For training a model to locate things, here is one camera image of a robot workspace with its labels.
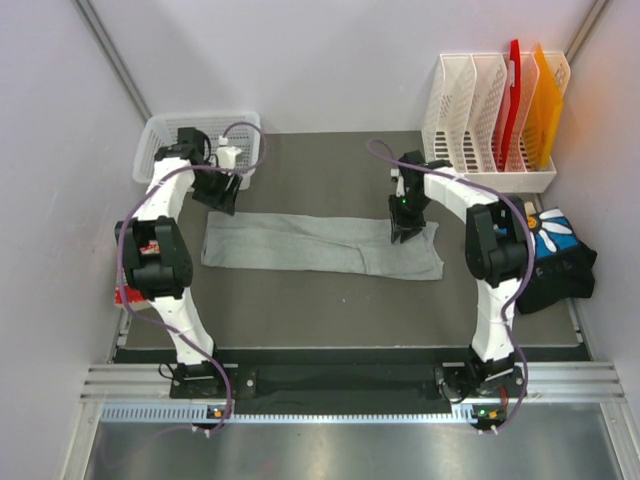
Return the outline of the grey t-shirt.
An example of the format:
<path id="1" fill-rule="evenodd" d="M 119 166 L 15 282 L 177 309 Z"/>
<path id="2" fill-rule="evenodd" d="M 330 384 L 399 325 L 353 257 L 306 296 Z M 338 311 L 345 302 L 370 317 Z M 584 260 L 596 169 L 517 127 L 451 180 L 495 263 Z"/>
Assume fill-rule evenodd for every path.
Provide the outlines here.
<path id="1" fill-rule="evenodd" d="M 444 262 L 429 222 L 400 244 L 388 220 L 277 213 L 208 215 L 201 250 L 206 267 L 360 274 L 439 281 Z"/>

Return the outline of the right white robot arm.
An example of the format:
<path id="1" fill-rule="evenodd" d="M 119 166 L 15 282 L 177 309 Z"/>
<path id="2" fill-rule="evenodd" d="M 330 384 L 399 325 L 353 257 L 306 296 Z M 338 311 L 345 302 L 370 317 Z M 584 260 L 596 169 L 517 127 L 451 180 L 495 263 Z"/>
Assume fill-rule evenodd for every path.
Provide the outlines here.
<path id="1" fill-rule="evenodd" d="M 524 204 L 458 175 L 447 160 L 403 154 L 391 170 L 391 241 L 405 243 L 426 228 L 424 210 L 435 201 L 464 222 L 465 261 L 478 287 L 477 321 L 462 372 L 444 373 L 441 395 L 460 403 L 487 396 L 515 371 L 513 320 L 517 297 L 531 277 L 531 245 Z"/>

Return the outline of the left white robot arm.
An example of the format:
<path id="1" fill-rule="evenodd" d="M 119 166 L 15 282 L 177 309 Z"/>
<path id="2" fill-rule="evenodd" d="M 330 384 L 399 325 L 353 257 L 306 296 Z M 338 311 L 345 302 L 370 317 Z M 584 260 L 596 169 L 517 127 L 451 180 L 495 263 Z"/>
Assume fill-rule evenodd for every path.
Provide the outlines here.
<path id="1" fill-rule="evenodd" d="M 192 296 L 193 261 L 178 217 L 189 193 L 211 209 L 234 214 L 242 183 L 236 171 L 241 152 L 225 135 L 211 142 L 195 127 L 180 128 L 176 142 L 154 156 L 144 201 L 115 227 L 125 285 L 150 304 L 174 343 L 174 398 L 221 398 L 230 392 L 228 376 L 215 360 L 215 342 Z"/>

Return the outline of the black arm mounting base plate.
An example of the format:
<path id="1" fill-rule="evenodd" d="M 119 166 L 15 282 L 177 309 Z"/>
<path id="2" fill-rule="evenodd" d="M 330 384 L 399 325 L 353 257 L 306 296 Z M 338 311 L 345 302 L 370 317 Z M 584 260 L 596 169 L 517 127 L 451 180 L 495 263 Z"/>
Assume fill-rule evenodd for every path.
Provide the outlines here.
<path id="1" fill-rule="evenodd" d="M 240 365 L 188 376 L 173 370 L 173 398 L 222 398 L 300 408 L 331 409 L 363 401 L 399 405 L 468 398 L 505 400 L 520 392 L 520 369 L 490 380 L 473 377 L 463 366 L 433 365 Z"/>

